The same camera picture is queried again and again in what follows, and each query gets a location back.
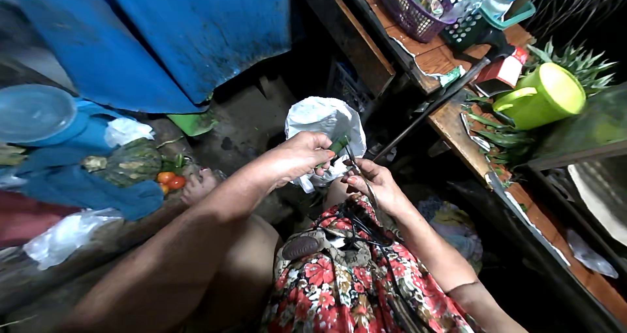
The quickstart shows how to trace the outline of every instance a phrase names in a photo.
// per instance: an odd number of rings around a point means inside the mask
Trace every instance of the purple plastic basket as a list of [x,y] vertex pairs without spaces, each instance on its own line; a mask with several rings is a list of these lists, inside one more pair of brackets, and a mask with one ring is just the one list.
[[[445,26],[455,23],[455,19],[443,22],[432,16],[415,0],[381,0],[401,28],[421,43],[430,42]],[[440,0],[444,13],[453,8],[451,0]]]

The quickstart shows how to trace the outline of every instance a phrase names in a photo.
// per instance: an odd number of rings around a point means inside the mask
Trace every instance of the lime green pitcher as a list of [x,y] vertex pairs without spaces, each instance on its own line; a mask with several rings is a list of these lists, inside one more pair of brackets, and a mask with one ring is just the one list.
[[578,114],[585,102],[577,78],[549,62],[519,80],[516,90],[497,95],[492,108],[511,117],[516,129],[532,129]]

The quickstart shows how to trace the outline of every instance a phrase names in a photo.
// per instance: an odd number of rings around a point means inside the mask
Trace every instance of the green squash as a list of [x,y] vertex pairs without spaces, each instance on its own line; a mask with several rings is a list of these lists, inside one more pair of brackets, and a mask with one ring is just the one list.
[[161,154],[154,141],[139,138],[114,150],[106,162],[103,162],[102,157],[87,157],[82,164],[94,175],[118,187],[128,187],[154,180],[161,171]]

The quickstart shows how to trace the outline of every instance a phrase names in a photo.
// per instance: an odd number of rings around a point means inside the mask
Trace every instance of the bare foot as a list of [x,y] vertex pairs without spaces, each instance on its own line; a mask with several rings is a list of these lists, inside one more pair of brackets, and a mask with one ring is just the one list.
[[200,179],[196,173],[190,174],[185,187],[183,187],[181,200],[190,206],[200,202],[220,183],[220,180],[213,175],[211,169],[202,169],[199,174]]

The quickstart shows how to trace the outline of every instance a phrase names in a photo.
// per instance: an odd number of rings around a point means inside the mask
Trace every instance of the woman's left hand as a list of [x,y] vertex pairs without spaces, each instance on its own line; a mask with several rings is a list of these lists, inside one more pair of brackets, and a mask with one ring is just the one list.
[[322,176],[335,156],[331,140],[321,132],[300,132],[253,161],[258,172],[274,181],[273,189],[305,174]]

